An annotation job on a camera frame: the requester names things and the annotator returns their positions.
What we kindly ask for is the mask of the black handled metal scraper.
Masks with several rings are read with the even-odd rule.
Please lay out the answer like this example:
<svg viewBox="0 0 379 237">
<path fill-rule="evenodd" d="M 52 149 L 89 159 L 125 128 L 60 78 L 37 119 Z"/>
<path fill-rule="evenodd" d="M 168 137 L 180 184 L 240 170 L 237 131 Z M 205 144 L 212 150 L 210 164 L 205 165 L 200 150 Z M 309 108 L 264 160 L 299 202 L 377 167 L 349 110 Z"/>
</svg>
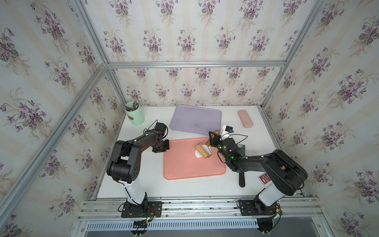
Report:
<svg viewBox="0 0 379 237">
<path fill-rule="evenodd" d="M 239 158 L 238 158 L 238 165 L 239 165 L 239 186 L 244 188 L 245 187 L 245 175 L 240 167 L 240 162 L 245 158 L 246 156 L 246 148 L 245 145 L 238 144 L 238 152 L 239 152 Z"/>
</svg>

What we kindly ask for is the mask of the wooden dough roller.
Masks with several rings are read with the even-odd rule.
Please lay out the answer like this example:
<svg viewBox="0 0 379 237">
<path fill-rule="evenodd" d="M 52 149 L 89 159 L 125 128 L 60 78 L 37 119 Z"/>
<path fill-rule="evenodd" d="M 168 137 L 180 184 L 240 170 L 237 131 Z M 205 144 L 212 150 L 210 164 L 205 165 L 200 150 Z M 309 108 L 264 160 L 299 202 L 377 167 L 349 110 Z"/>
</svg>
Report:
<svg viewBox="0 0 379 237">
<path fill-rule="evenodd" d="M 212 151 L 211 151 L 211 140 L 216 136 L 216 135 L 219 135 L 220 131 L 219 130 L 215 130 L 214 132 L 211 132 L 210 133 L 210 137 L 209 137 L 209 140 L 204 144 L 204 143 L 201 143 L 199 142 L 197 144 L 197 146 L 195 147 L 196 151 L 195 151 L 195 155 L 197 158 L 204 158 L 204 159 L 208 159 L 211 157 L 212 155 Z"/>
</svg>

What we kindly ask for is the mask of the pink plastic tray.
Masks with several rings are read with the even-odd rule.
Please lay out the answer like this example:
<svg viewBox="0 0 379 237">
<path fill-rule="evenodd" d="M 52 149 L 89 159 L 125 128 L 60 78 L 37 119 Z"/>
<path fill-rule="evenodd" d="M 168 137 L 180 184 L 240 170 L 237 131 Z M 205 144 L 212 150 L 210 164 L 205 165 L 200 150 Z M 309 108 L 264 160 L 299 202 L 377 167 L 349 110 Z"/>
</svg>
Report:
<svg viewBox="0 0 379 237">
<path fill-rule="evenodd" d="M 198 178 L 223 175 L 226 165 L 217 156 L 217 149 L 211 147 L 208 159 L 197 158 L 195 147 L 199 142 L 206 143 L 206 137 L 170 141 L 170 150 L 164 153 L 163 175 L 167 180 Z"/>
</svg>

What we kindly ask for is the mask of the white dough piece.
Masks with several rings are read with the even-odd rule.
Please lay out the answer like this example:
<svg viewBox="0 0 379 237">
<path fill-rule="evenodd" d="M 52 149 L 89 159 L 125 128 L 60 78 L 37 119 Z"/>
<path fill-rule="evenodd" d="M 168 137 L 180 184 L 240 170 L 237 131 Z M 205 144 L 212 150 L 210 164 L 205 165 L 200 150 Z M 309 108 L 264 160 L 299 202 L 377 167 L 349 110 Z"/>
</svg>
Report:
<svg viewBox="0 0 379 237">
<path fill-rule="evenodd" d="M 197 158 L 204 158 L 207 159 L 211 156 L 211 154 L 207 150 L 196 150 L 195 151 L 195 156 Z"/>
</svg>

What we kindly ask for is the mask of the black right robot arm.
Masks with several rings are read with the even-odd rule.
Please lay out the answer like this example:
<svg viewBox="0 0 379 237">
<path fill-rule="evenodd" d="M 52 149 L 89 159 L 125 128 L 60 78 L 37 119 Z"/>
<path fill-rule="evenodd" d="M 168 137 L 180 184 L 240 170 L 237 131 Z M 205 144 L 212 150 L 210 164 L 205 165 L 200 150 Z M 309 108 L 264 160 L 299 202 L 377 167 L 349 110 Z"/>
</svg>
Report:
<svg viewBox="0 0 379 237">
<path fill-rule="evenodd" d="M 303 188 L 308 173 L 282 150 L 276 149 L 260 156 L 247 156 L 245 146 L 236 143 L 231 136 L 231 133 L 220 135 L 210 131 L 210 146 L 217 149 L 218 155 L 224 158 L 223 163 L 233 172 L 239 173 L 241 179 L 250 171 L 264 172 L 269 176 L 271 183 L 253 201 L 259 214 L 273 207 L 284 196 L 292 196 Z"/>
</svg>

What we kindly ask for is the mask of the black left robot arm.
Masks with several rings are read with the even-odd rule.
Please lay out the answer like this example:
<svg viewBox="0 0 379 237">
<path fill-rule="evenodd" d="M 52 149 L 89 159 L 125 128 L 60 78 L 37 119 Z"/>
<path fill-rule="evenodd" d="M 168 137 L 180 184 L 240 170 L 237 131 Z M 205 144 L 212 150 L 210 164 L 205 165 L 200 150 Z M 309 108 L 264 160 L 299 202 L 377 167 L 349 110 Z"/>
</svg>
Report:
<svg viewBox="0 0 379 237">
<path fill-rule="evenodd" d="M 166 132 L 147 130 L 137 138 L 117 141 L 107 163 L 106 174 L 121 184 L 127 194 L 127 201 L 133 205 L 141 206 L 147 200 L 138 175 L 141 170 L 142 153 L 149 148 L 152 148 L 154 153 L 169 150 Z"/>
</svg>

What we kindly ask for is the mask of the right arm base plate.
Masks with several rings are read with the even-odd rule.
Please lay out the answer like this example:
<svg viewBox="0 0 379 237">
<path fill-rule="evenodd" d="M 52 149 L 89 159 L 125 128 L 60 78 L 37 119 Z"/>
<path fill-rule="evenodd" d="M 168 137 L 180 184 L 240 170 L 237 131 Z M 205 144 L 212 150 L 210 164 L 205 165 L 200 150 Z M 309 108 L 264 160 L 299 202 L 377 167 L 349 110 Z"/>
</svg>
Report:
<svg viewBox="0 0 379 237">
<path fill-rule="evenodd" d="M 279 212 L 276 206 L 265 206 L 260 201 L 239 199 L 236 203 L 242 216 L 275 216 Z"/>
</svg>

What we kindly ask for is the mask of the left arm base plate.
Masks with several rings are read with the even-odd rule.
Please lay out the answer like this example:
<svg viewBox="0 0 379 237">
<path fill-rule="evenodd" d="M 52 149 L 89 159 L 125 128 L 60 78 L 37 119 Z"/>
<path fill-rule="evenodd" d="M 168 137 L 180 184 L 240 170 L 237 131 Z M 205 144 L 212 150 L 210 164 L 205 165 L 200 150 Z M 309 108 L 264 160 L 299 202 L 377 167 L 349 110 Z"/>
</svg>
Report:
<svg viewBox="0 0 379 237">
<path fill-rule="evenodd" d="M 131 204 L 126 202 L 123 204 L 122 209 L 118 209 L 121 212 L 122 218 L 148 218 L 153 219 L 161 217 L 162 213 L 161 201 L 148 201 L 141 205 Z"/>
</svg>

